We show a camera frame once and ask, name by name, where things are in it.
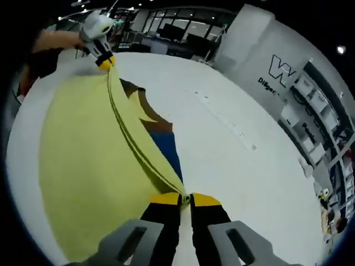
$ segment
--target dark ceiling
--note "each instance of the dark ceiling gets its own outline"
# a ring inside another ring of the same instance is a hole
[[[68,2],[63,15],[82,10],[81,6],[72,8]],[[90,0],[85,7],[111,6],[113,0]],[[120,7],[135,7],[158,9],[165,7],[201,6],[217,7],[230,11],[239,11],[244,3],[266,9],[275,14],[276,19],[291,27],[313,43],[336,67],[351,92],[355,95],[355,22],[352,11],[353,1],[325,1],[325,0],[119,0]],[[344,55],[337,54],[337,46],[344,45]]]

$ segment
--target white tabletop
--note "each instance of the white tabletop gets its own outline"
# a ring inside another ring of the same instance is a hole
[[[150,105],[174,123],[188,192],[217,198],[232,220],[246,223],[289,263],[314,265],[322,250],[321,211],[300,154],[241,88],[203,64],[167,55],[120,53],[120,76],[147,90]],[[19,213],[43,252],[67,263],[44,213],[38,178],[43,119],[57,84],[97,73],[91,57],[60,64],[35,83],[13,125],[7,150],[10,188]],[[174,266],[198,265],[189,209],[183,212]]]

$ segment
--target yellow towel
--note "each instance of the yellow towel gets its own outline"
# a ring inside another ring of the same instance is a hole
[[[139,95],[138,91],[136,90],[129,96],[129,102],[132,104],[133,109],[137,115],[138,118],[144,120],[144,121],[149,121],[149,122],[157,122],[150,118],[142,108],[141,102],[139,100]]]
[[[58,88],[45,119],[40,187],[52,231],[69,261],[139,218],[157,193],[184,186],[138,118],[116,68]]]

